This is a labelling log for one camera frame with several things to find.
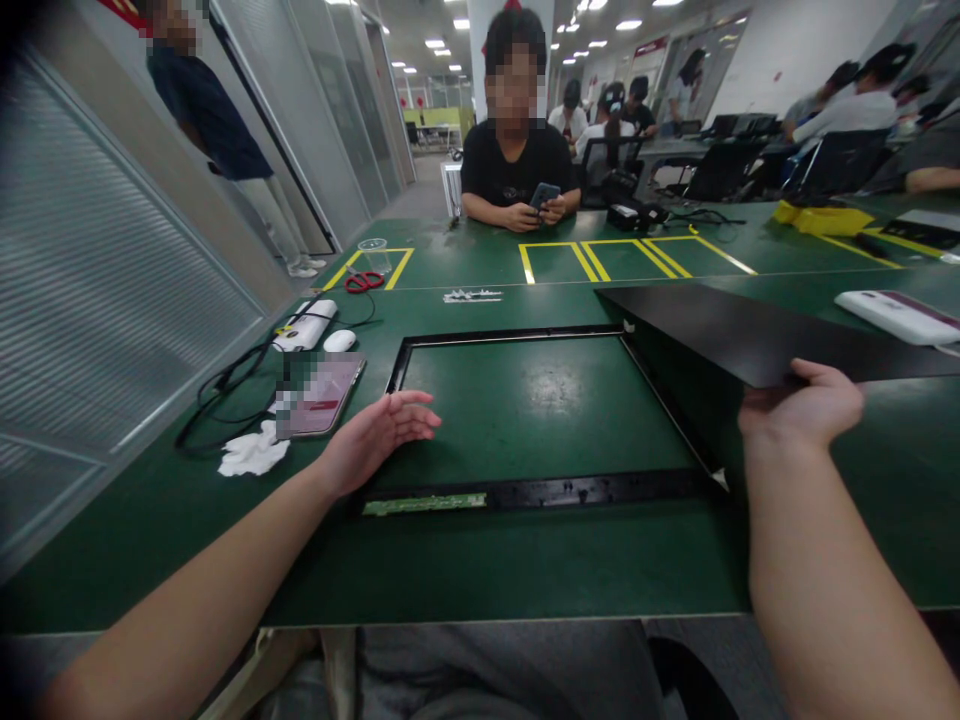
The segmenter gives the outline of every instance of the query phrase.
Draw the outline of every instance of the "phone in hand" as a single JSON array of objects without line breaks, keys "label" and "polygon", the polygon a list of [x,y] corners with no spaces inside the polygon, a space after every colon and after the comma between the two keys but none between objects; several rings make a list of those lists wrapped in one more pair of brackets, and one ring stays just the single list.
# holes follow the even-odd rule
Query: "phone in hand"
[{"label": "phone in hand", "polygon": [[547,200],[555,200],[556,198],[560,197],[560,195],[560,188],[556,185],[540,183],[537,185],[537,189],[533,193],[533,199],[530,200],[530,207],[537,212],[540,212],[541,205],[543,205]]}]

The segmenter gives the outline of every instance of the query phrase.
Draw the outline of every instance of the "red banner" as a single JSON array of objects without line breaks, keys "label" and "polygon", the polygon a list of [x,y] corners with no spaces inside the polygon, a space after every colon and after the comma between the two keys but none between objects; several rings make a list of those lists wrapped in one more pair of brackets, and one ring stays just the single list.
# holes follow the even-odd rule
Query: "red banner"
[{"label": "red banner", "polygon": [[667,36],[664,35],[662,38],[657,38],[653,42],[648,42],[646,45],[641,45],[637,48],[637,51],[633,54],[635,58],[642,57],[644,55],[649,55],[650,53],[655,53],[659,50],[667,49]]}]

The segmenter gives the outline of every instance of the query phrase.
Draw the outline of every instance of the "dark blue shirt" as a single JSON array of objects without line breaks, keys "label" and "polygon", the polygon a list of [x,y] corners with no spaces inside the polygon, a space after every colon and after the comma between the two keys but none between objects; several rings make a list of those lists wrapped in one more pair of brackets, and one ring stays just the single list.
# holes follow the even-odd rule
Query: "dark blue shirt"
[{"label": "dark blue shirt", "polygon": [[203,60],[154,45],[147,70],[170,114],[197,129],[210,159],[227,180],[273,175],[227,91]]}]

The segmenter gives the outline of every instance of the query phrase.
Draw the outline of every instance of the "green table surface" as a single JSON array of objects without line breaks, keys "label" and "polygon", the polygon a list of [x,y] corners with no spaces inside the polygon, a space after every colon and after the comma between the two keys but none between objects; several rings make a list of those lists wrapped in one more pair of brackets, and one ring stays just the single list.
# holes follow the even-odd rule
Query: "green table surface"
[{"label": "green table surface", "polygon": [[[773,205],[722,209],[747,225],[702,226],[706,243],[681,226],[640,246],[606,226],[602,213],[581,213],[527,236],[473,222],[452,231],[445,221],[375,223],[365,237],[384,237],[391,249],[412,252],[391,255],[393,287],[372,294],[377,322],[357,329],[356,349],[366,354],[368,366],[346,415],[383,393],[405,336],[619,322],[621,311],[594,292],[618,283],[705,282],[864,329],[833,304],[839,292],[897,289],[960,314],[958,270],[935,258],[890,245],[890,260],[883,264],[846,240],[801,235],[768,222]],[[663,239],[670,237],[685,239]],[[529,246],[524,248],[529,268],[521,245]],[[346,253],[317,287],[351,256]],[[664,268],[677,279],[667,277]],[[339,303],[340,318],[358,320],[368,313],[370,297],[342,292],[342,279],[334,287],[330,297]],[[502,292],[502,301],[443,301],[450,289],[467,287]],[[337,509],[297,561],[264,624],[749,610],[742,451],[735,425],[741,390],[684,348],[642,326],[638,332],[644,352],[728,467],[729,502],[365,520],[346,518]],[[280,355],[271,353],[260,375],[235,393],[224,412],[262,407],[280,368]],[[434,393],[445,424],[435,441],[407,446],[391,458],[373,481],[380,487],[692,463],[611,338],[421,348],[413,353],[405,387]],[[836,443],[838,465],[913,600],[921,607],[957,606],[960,453],[953,437],[960,427],[960,378],[875,383],[866,392],[864,422]],[[8,631],[109,626],[325,444],[295,441],[263,477],[225,478],[216,472],[218,455],[196,459],[174,452],[173,438],[185,419],[7,583],[0,601],[7,603]],[[221,431],[203,426],[196,439]]]}]

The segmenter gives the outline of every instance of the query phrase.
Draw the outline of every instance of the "crumpled tissue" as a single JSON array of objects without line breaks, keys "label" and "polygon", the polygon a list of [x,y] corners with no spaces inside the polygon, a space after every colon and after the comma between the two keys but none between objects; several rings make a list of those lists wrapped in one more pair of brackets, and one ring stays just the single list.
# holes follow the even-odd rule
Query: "crumpled tissue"
[{"label": "crumpled tissue", "polygon": [[289,440],[277,442],[276,421],[264,420],[260,423],[260,432],[241,435],[223,446],[227,454],[217,472],[226,477],[248,472],[263,475],[283,459],[288,447]]}]

